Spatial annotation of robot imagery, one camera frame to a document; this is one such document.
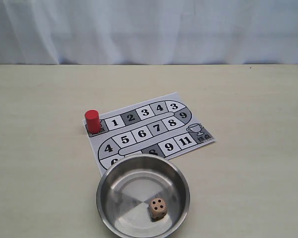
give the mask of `number 7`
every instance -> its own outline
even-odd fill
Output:
[[[160,131],[160,126],[159,126],[159,124],[154,125],[153,127],[157,127],[157,131]]]

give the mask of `die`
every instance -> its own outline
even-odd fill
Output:
[[[167,206],[162,198],[154,198],[149,204],[149,211],[151,218],[158,220],[163,218],[167,214]]]

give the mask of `trophy icon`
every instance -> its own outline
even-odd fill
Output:
[[[204,132],[201,132],[202,129],[203,129],[203,126],[201,124],[194,123],[188,126],[187,131],[197,133],[197,136],[201,136],[201,135],[204,135]]]

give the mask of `printed number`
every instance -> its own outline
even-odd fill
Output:
[[[165,148],[166,148],[168,151],[173,150],[173,145],[170,144],[170,143],[166,143],[164,146],[165,146]]]
[[[128,121],[135,120],[134,115],[132,115],[132,114],[127,115],[127,118],[129,119]]]
[[[149,115],[149,112],[147,109],[143,109],[141,110],[141,112],[143,113],[144,116],[148,116]]]
[[[184,137],[184,139],[180,139],[180,141],[182,142],[182,145],[186,145],[186,144],[190,144],[190,143],[192,143],[192,141],[189,140],[189,138],[188,138],[187,136]]]
[[[174,120],[169,120],[168,121],[169,122],[169,124],[170,124],[170,126],[175,126],[175,125],[177,125],[177,123],[174,121]]]
[[[163,107],[159,104],[158,106],[157,106],[157,111],[163,111]]]
[[[149,150],[149,154],[158,155],[158,153],[155,150]]]
[[[114,126],[117,126],[118,125],[117,122],[116,122],[116,120],[112,120],[112,122],[114,123]]]
[[[172,106],[172,109],[177,109],[178,106],[175,103],[170,104],[170,106]]]
[[[121,142],[123,142],[124,144],[129,142],[129,139],[127,138],[126,135],[121,137]]]
[[[157,131],[160,131],[160,125],[159,124],[154,125],[153,127],[157,127]]]
[[[186,118],[186,117],[187,117],[186,113],[180,113],[180,116],[181,116],[182,118]]]
[[[111,165],[113,165],[115,162],[117,162],[118,161],[118,159],[113,159],[112,161],[111,161]]]
[[[113,148],[111,148],[110,145],[106,145],[105,151],[108,151],[108,153],[113,151]]]
[[[146,135],[147,134],[143,130],[138,131],[138,136],[139,137],[145,137]]]

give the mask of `bowl rim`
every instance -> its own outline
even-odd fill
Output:
[[[158,159],[164,163],[166,163],[168,166],[172,167],[173,170],[176,171],[176,173],[179,174],[179,176],[181,177],[181,180],[182,182],[184,183],[184,187],[185,187],[185,196],[186,196],[186,203],[185,203],[185,206],[184,206],[184,209],[183,209],[183,212],[179,218],[179,220],[169,229],[167,230],[166,232],[162,233],[162,234],[159,234],[157,236],[154,236],[154,237],[150,237],[150,238],[165,238],[167,236],[169,236],[170,234],[172,234],[173,232],[175,232],[180,226],[181,224],[184,222],[187,214],[188,214],[188,211],[189,211],[189,207],[190,207],[190,189],[189,189],[189,185],[187,183],[187,180],[185,179],[183,173],[173,164],[171,163],[169,160],[165,159],[165,158],[162,158],[160,156],[156,156],[156,155],[152,155],[152,154],[136,154],[136,155],[130,155],[130,156],[127,156],[125,158],[122,158],[120,160],[118,160],[116,163],[114,163],[105,173],[104,175],[101,177],[99,183],[98,183],[98,187],[97,187],[97,191],[96,191],[96,206],[97,206],[97,210],[98,210],[98,213],[103,221],[103,223],[105,224],[105,226],[111,231],[113,232],[114,234],[116,234],[117,236],[121,237],[121,238],[135,238],[135,237],[132,237],[132,236],[129,236],[129,235],[126,235],[124,233],[122,233],[121,231],[119,231],[118,229],[116,229],[113,225],[110,224],[110,222],[108,221],[108,219],[106,218],[105,216],[105,213],[103,211],[103,208],[100,203],[100,193],[101,193],[101,188],[102,186],[104,185],[105,183],[105,180],[106,178],[108,177],[108,175],[117,167],[119,166],[120,164],[126,162],[127,160],[130,160],[130,159],[134,159],[134,158],[137,158],[139,157],[141,159],[141,157],[151,157],[151,158],[154,158],[154,159]]]

